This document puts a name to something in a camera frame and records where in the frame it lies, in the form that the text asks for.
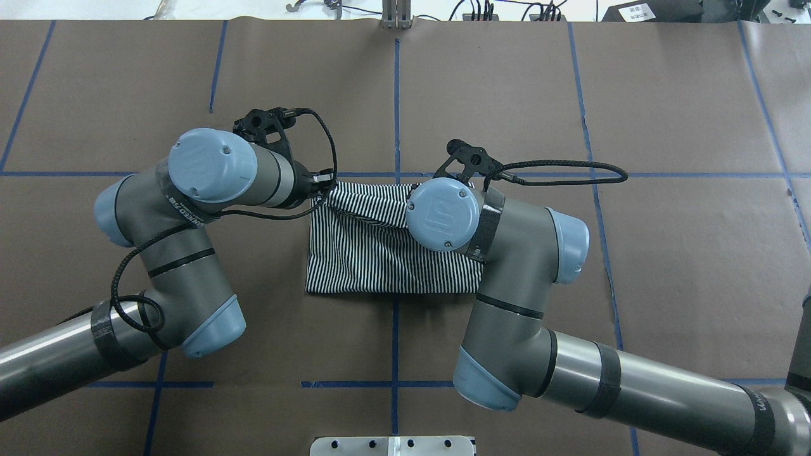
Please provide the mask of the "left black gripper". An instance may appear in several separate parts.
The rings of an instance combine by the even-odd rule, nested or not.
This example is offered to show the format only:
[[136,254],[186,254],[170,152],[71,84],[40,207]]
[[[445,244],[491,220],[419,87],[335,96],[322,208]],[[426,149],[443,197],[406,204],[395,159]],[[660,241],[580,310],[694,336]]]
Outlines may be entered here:
[[303,114],[302,108],[252,109],[233,123],[234,134],[269,150],[278,165],[279,184],[264,207],[293,210],[309,198],[326,198],[337,185],[335,172],[313,174],[293,157],[286,130]]

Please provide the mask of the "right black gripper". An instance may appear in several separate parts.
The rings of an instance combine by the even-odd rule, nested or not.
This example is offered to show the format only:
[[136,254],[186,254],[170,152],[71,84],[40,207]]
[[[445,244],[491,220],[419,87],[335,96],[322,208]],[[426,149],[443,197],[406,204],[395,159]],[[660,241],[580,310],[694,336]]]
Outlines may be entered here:
[[[468,144],[468,142],[461,141],[460,139],[451,139],[446,146],[446,150],[449,154],[449,158],[437,168],[437,171],[433,174],[434,179],[454,179],[467,187],[474,188],[474,184],[470,182],[472,176],[481,174],[481,176],[486,177],[487,174],[495,170],[496,167],[502,165],[499,161],[491,158],[484,148],[472,146]],[[463,165],[463,170],[456,174],[449,173],[448,167],[452,162],[458,162]]]

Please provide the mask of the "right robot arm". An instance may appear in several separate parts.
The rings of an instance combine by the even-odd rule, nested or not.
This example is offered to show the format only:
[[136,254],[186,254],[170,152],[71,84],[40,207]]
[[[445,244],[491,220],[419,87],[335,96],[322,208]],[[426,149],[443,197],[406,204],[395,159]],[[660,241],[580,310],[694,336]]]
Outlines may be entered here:
[[483,267],[456,390],[721,455],[808,455],[809,255],[780,196],[769,178],[503,164],[453,139],[407,220]]

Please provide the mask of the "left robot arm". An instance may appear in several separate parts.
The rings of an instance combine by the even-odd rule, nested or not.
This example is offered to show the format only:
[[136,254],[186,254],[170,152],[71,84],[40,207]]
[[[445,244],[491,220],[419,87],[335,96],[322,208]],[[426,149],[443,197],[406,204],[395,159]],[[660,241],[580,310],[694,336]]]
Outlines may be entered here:
[[168,157],[98,194],[96,225],[128,248],[105,300],[2,349],[2,420],[180,348],[200,358],[246,329],[205,228],[225,216],[279,220],[252,207],[323,205],[337,153],[310,108],[254,109],[233,129],[194,128]]

